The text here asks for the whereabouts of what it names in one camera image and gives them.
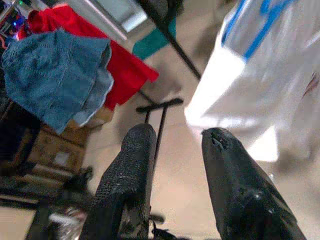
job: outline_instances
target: cardboard box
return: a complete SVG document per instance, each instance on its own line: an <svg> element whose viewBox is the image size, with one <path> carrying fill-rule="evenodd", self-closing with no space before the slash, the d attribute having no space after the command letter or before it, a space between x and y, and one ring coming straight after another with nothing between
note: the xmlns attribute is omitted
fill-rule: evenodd
<svg viewBox="0 0 320 240"><path fill-rule="evenodd" d="M76 174L82 166L84 155L83 147L41 130L28 161Z"/></svg>
<svg viewBox="0 0 320 240"><path fill-rule="evenodd" d="M114 112L106 107L102 107L95 113L95 115L89 120L85 127L89 129L94 129L102 126L103 124L111 122L114 117ZM68 122L67 129L77 131L81 127L72 119Z"/></svg>
<svg viewBox="0 0 320 240"><path fill-rule="evenodd" d="M87 127L82 127L79 129L71 129L66 128L63 133L60 135L56 134L56 132L49 127L48 125L43 125L42 130L47 132L50 135L54 135L58 138L64 139L67 142L70 142L75 145L79 145L80 147L84 148L87 143L88 136L90 134L91 129Z"/></svg>

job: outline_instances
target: metal stand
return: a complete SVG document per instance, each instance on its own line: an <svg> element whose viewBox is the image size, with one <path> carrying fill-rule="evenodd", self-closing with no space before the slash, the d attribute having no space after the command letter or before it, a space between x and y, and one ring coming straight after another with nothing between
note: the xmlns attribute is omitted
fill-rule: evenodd
<svg viewBox="0 0 320 240"><path fill-rule="evenodd" d="M197 77L198 80L201 78L201 74L195 67L194 63L190 60L190 58L186 55L180 45L177 43L176 39L169 32L168 24L163 21L153 6L153 4L149 0L136 0L140 6L143 8L145 13L152 19L155 23L156 27L163 33L163 35L168 39L171 45L174 47L179 56L183 59L183 61L187 64L193 74Z"/></svg>
<svg viewBox="0 0 320 240"><path fill-rule="evenodd" d="M144 123L147 124L149 123L149 118L150 118L150 113L154 110L157 109L163 109L162 110L162 116L161 116L161 121L160 121L160 126L159 126L159 132L157 135L157 139L156 139L156 147L155 147L155 155L154 155L154 159L157 160L158 155L159 155L159 148L160 148L160 144L161 144L161 139L162 139L162 133L164 130L164 126L165 126L165 121L166 121L166 116L167 116L167 110L169 107L173 107L176 105L180 105L182 104L184 101L181 98L174 98L170 101L165 101L162 103L154 103L153 101L149 101L149 97L145 98L148 102L151 103L151 105L149 106L142 106L142 107L137 107L136 111L140 114L146 113L145 116L145 120Z"/></svg>

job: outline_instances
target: fabric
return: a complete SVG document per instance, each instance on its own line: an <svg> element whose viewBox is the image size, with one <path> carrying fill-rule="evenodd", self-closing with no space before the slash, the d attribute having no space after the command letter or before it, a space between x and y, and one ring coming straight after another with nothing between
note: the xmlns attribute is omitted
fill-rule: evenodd
<svg viewBox="0 0 320 240"><path fill-rule="evenodd" d="M87 101L109 44L62 30L13 42L2 56L7 95L60 134Z"/></svg>
<svg viewBox="0 0 320 240"><path fill-rule="evenodd" d="M169 24L168 29L172 36L176 37L176 18L174 18ZM134 44L132 53L140 59L145 60L167 44L169 44L167 38L158 28L156 28L150 34Z"/></svg>
<svg viewBox="0 0 320 240"><path fill-rule="evenodd" d="M106 66L111 58L110 45L105 49L102 55L102 60L97 69L95 83L85 101L83 107L77 112L73 120L77 123L78 127L82 127L89 122L89 120L102 108L106 101L107 94L113 87L114 79L112 75L106 70Z"/></svg>
<svg viewBox="0 0 320 240"><path fill-rule="evenodd" d="M77 36L107 38L102 31L79 16L67 4L44 11L32 11L28 16L28 25L32 33L63 28L66 32ZM23 38L25 35L26 32L22 27L18 38ZM114 85L104 105L113 110L117 104L121 105L128 101L147 80L154 82L159 74L115 41L112 40L110 45L112 57L107 70L114 78Z"/></svg>
<svg viewBox="0 0 320 240"><path fill-rule="evenodd" d="M245 0L231 30L238 8L225 17L184 111L197 139L204 129L222 127L256 161L311 156L313 138L320 136L318 77L313 80L320 76L320 1L291 1L284 8L285 2Z"/></svg>

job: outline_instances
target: red cloth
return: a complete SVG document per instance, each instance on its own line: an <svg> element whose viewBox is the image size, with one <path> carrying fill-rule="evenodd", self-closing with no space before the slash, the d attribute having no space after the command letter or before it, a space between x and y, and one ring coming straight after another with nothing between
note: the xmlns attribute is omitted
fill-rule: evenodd
<svg viewBox="0 0 320 240"><path fill-rule="evenodd" d="M28 25L32 33L52 32L63 28L66 32L82 36L107 38L102 31L79 16L67 4L48 8L44 11L32 11L28 16ZM18 38L27 36L25 28L18 32ZM145 84L154 82L159 73L148 67L136 56L129 53L117 42L111 40L111 59L107 70L112 74L114 84L108 93L104 106L113 110L116 104L124 104Z"/></svg>

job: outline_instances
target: tile floor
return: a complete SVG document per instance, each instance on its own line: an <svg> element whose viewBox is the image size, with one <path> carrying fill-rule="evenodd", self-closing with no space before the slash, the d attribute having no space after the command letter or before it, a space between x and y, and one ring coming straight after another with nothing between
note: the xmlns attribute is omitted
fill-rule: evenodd
<svg viewBox="0 0 320 240"><path fill-rule="evenodd" d="M215 34L223 15L215 11L216 5L214 0L186 0L184 12L177 18L177 40L201 72L214 47ZM132 39L126 43L128 48L133 46ZM146 84L143 90L156 101L176 96L185 101L167 112L152 187L152 212L165 216L165 223L159 227L169 229L176 236L193 240L219 239L202 152L190 134L184 117L184 106L196 89L197 79L171 46L164 47L146 62L160 72L160 77L157 82ZM89 182L92 192L95 192L105 169L120 151L128 129L144 121L145 116L137 114L135 108L147 104L135 95L125 105L117 107L111 123L91 134L83 165L93 166L94 177ZM153 112L150 117L156 131L160 118L161 111ZM320 161L306 163L288 159L283 163L286 166L279 163L259 164L268 174L274 175L278 190L297 217L307 239L319 239L320 171L317 169L320 169ZM23 239L21 236L0 236L1 240Z"/></svg>

